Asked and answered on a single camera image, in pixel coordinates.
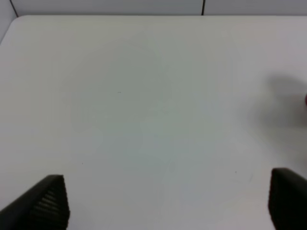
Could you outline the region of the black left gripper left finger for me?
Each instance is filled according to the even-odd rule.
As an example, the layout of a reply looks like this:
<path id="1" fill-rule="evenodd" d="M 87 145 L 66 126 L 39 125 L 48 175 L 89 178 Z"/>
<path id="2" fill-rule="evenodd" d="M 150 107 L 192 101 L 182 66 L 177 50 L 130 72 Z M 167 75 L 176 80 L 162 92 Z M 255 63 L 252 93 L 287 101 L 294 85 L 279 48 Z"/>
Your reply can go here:
<path id="1" fill-rule="evenodd" d="M 0 211 L 2 230 L 66 230 L 70 208 L 63 175 L 48 175 Z"/>

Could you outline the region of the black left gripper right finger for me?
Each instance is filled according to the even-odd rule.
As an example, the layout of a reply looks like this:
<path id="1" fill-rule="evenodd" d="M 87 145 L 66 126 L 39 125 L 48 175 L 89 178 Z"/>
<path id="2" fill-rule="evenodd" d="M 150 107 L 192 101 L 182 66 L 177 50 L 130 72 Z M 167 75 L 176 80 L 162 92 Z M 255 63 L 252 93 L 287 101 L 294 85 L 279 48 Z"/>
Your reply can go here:
<path id="1" fill-rule="evenodd" d="M 276 230 L 307 228 L 307 180 L 287 168 L 271 172 L 268 209 Z"/>

